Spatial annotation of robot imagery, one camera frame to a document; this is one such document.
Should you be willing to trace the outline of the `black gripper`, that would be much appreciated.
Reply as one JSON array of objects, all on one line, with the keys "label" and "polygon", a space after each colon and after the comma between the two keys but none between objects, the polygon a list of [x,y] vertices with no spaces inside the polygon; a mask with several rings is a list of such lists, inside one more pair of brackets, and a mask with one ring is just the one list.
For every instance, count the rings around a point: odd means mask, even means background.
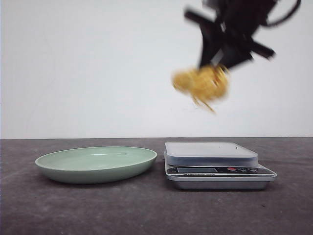
[{"label": "black gripper", "polygon": [[221,49],[221,64],[231,69],[253,59],[255,52],[265,58],[272,57],[273,49],[255,41],[253,34],[263,25],[276,5],[274,0],[207,0],[205,4],[216,11],[210,20],[186,8],[184,17],[199,25],[202,34],[202,53],[199,68],[212,63]]}]

